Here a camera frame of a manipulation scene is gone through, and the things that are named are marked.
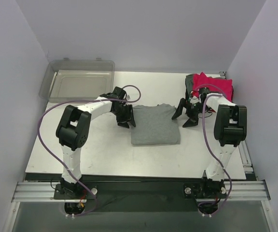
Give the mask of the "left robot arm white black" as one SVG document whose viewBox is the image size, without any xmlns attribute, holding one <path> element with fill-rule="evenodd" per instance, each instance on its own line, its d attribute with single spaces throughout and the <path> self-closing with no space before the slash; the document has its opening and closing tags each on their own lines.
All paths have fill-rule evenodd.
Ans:
<svg viewBox="0 0 278 232">
<path fill-rule="evenodd" d="M 65 107 L 58 127 L 56 137 L 63 152 L 63 169 L 61 184 L 66 185 L 65 193 L 71 199 L 77 199 L 82 194 L 82 187 L 78 181 L 82 178 L 80 170 L 81 149 L 88 139 L 92 120 L 97 117 L 112 113 L 116 116 L 117 125 L 129 128 L 135 127 L 133 105 L 119 99 L 98 97 L 92 102 Z"/>
</svg>

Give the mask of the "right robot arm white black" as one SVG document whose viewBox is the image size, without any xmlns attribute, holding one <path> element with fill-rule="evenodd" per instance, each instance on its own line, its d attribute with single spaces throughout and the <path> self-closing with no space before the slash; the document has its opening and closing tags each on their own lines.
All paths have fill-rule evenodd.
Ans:
<svg viewBox="0 0 278 232">
<path fill-rule="evenodd" d="M 180 99 L 176 112 L 172 119 L 182 115 L 183 109 L 189 119 L 183 124 L 184 128 L 198 125 L 199 113 L 205 113 L 206 109 L 212 109 L 216 113 L 214 123 L 214 139 L 218 142 L 215 151 L 209 146 L 205 129 L 205 117 L 202 116 L 202 128 L 205 143 L 212 160 L 205 170 L 207 179 L 222 181 L 226 174 L 226 167 L 231 155 L 247 136 L 247 108 L 244 105 L 236 105 L 230 102 L 220 93 L 201 94 L 199 101 L 191 103 L 185 98 Z"/>
</svg>

